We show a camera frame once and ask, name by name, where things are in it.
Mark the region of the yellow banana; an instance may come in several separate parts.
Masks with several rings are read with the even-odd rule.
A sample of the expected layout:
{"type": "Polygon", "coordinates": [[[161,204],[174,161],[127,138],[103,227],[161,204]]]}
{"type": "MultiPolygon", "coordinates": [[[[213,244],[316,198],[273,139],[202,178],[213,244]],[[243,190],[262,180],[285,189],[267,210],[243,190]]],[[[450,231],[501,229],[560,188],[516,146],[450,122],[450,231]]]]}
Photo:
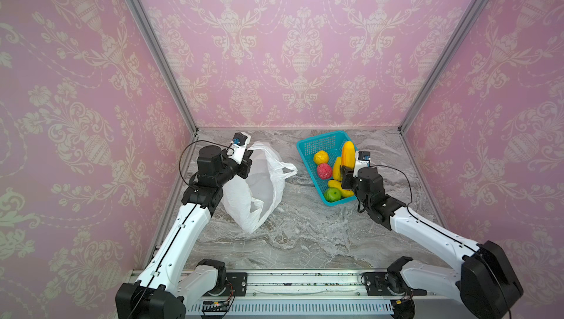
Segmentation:
{"type": "Polygon", "coordinates": [[[338,182],[342,181],[342,157],[339,156],[336,158],[335,163],[333,165],[333,180],[338,182]]]}
{"type": "Polygon", "coordinates": [[[350,197],[354,197],[354,192],[352,192],[351,190],[345,190],[342,188],[342,183],[337,181],[337,180],[329,180],[328,181],[328,187],[329,188],[334,188],[337,189],[342,198],[350,198],[350,197]]]}

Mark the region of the green round fruit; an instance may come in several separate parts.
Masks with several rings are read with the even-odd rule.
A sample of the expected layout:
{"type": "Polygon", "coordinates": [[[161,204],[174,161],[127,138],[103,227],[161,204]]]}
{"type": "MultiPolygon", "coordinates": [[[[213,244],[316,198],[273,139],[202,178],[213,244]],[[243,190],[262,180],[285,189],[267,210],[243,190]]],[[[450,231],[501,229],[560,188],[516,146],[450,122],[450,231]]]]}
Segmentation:
{"type": "Polygon", "coordinates": [[[324,199],[327,203],[336,203],[342,199],[342,193],[338,188],[328,188],[324,192],[324,199]]]}

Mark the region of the pink red round fruit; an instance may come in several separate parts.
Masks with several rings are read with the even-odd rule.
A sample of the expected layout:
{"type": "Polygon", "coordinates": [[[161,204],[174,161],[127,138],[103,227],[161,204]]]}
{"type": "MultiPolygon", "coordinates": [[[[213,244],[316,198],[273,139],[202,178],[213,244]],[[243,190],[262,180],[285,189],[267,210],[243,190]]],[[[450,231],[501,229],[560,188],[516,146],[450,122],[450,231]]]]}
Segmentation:
{"type": "Polygon", "coordinates": [[[320,179],[332,179],[333,178],[333,167],[329,164],[321,164],[317,166],[317,176],[320,179]]]}

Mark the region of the yellow mango fruit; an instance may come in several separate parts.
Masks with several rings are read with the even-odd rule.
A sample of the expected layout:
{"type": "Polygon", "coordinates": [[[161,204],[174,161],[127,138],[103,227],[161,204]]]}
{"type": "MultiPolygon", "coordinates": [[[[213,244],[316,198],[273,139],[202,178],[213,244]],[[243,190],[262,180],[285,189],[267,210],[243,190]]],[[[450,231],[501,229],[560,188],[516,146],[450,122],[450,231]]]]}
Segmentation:
{"type": "Polygon", "coordinates": [[[356,162],[356,158],[355,158],[355,146],[354,143],[352,141],[346,141],[345,144],[342,147],[342,166],[349,168],[349,169],[354,169],[355,167],[355,162],[356,162]]]}

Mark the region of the white plastic bag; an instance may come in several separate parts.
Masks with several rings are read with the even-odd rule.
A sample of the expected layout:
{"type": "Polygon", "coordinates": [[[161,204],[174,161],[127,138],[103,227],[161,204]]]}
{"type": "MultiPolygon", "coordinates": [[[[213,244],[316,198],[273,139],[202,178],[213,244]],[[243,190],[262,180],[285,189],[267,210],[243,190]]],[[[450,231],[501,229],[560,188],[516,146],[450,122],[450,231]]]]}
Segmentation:
{"type": "Polygon", "coordinates": [[[246,179],[235,176],[224,187],[221,200],[226,212],[244,232],[255,232],[281,203],[286,180],[297,167],[282,160],[268,143],[251,146],[252,166],[246,179]]]}

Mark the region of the yellow lemon fruit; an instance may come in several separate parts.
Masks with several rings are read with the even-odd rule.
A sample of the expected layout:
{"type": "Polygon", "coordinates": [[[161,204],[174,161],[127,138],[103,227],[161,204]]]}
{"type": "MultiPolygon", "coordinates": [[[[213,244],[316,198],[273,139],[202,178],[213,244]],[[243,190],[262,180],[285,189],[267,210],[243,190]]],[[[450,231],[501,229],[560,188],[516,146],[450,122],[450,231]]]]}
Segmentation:
{"type": "Polygon", "coordinates": [[[317,153],[314,154],[313,157],[313,161],[317,166],[321,164],[328,164],[329,160],[330,160],[329,154],[324,150],[318,151],[317,153]]]}

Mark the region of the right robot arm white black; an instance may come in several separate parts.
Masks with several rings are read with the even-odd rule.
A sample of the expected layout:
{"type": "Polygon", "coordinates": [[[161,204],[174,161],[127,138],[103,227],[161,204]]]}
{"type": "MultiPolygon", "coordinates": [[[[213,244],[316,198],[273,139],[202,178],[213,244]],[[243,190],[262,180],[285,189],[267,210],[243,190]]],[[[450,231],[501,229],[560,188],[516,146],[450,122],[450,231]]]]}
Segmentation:
{"type": "Polygon", "coordinates": [[[396,293],[426,290],[458,301],[476,318],[503,318],[524,295],[507,254],[494,242],[457,235],[386,193],[376,167],[342,168],[342,187],[354,192],[359,210],[377,224],[420,244],[447,266],[402,257],[388,267],[396,293]]]}

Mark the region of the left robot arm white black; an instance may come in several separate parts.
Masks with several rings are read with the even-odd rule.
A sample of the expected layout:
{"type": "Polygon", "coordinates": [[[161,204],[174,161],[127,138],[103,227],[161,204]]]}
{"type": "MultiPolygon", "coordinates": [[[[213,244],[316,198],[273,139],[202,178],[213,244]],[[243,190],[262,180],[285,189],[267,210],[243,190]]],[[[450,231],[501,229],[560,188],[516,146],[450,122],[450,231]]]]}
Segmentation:
{"type": "Polygon", "coordinates": [[[197,238],[223,198],[223,187],[251,169],[248,139],[237,133],[226,148],[209,143],[199,151],[198,170],[187,181],[182,206],[164,243],[133,283],[115,296],[119,318],[185,318],[187,308],[225,287],[224,263],[204,260],[186,278],[181,274],[197,238]]]}

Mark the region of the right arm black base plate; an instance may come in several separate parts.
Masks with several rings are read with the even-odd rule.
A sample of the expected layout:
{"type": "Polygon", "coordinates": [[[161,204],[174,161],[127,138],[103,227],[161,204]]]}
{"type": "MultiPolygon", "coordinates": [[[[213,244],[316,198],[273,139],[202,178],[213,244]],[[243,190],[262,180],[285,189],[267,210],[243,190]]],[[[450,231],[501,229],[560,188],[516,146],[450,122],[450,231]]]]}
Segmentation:
{"type": "Polygon", "coordinates": [[[361,275],[368,296],[400,296],[412,298],[426,296],[427,291],[410,288],[398,273],[365,272],[361,275]]]}

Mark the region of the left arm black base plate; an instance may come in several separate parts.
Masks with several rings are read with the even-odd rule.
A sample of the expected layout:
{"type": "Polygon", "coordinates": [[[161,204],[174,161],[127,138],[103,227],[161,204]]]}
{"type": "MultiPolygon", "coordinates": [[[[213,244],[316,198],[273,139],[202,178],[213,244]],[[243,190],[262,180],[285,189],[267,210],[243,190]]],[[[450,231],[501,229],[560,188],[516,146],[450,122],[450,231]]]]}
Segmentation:
{"type": "Polygon", "coordinates": [[[244,297],[247,293],[248,273],[247,272],[228,272],[226,274],[225,287],[220,296],[228,297],[231,293],[235,297],[244,297]]]}

